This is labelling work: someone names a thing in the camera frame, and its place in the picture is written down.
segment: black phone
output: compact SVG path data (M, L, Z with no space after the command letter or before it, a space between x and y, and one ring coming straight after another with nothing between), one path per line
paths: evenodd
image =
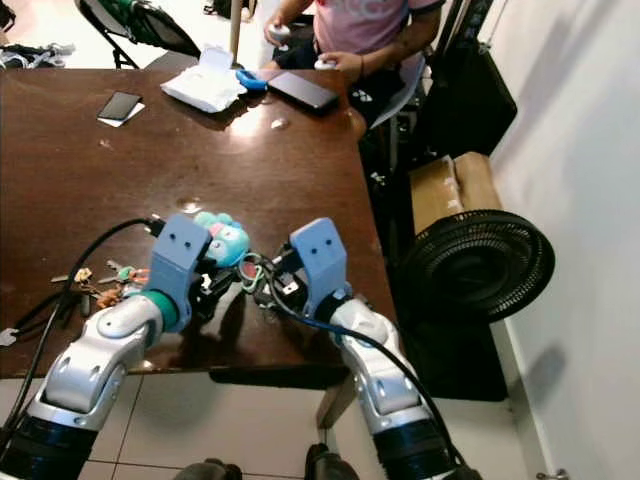
M314 113L324 113L338 103L338 94L309 80L284 72L267 82L269 88Z
M140 100L142 100L140 95L114 92L107 104L98 113L98 118L124 120Z

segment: person's arm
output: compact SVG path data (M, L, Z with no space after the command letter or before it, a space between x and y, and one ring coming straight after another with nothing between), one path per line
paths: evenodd
M411 24L402 30L386 47L366 55L347 52L329 52L320 55L323 60L336 62L349 84L357 82L384 67L397 65L416 52L424 50L438 35L440 8L411 17Z
M276 10L276 13L274 13L264 25L264 38L267 42L275 45L276 47L281 47L282 44L274 39L269 33L269 25L273 24L276 27L288 25L298 18L298 15L309 8L309 5L312 3L313 0L282 0L278 10Z

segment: blue object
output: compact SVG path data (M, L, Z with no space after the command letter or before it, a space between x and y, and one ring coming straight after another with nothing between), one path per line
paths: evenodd
M144 291L164 293L175 302L177 321L167 332L182 331L191 320L189 289L200 253L211 242L206 228L184 215L172 215L151 252L151 274Z
M240 85L245 87L247 90L266 90L267 82L256 77L249 70L236 70L236 78L240 82Z
M319 218L289 237L307 276L309 295L303 313L313 317L322 300L336 291L351 294L347 283L347 251L335 225Z
M193 221L209 231L212 241L206 257L215 260L218 267L236 266L249 251L249 235L230 215L200 212Z

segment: black fan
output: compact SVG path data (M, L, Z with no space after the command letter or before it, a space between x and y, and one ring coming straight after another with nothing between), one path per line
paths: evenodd
M546 287L555 256L522 217L472 210L422 231L396 278L405 321L489 323L531 303Z

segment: wooden table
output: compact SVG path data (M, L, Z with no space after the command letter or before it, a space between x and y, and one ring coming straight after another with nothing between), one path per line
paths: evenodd
M356 140L336 72L300 72L342 95L339 108L314 117L273 94L209 115L164 94L161 71L10 71L1 79L0 326L59 286L78 255L129 218L179 212L199 197L204 209L243 222L255 251L273 255L290 232L331 217L349 253L349 281L393 318L380 245ZM113 91L143 96L146 108L120 128L96 120ZM272 128L285 119L288 126ZM142 228L119 234L87 262L96 278L112 258L148 265L153 238ZM202 329L165 335L133 373L213 371L264 375L265 383L326 387L347 370L325 334L310 342L251 298L227 296ZM78 315L47 344L44 375L81 330ZM36 339L0 350L0 377L25 374Z

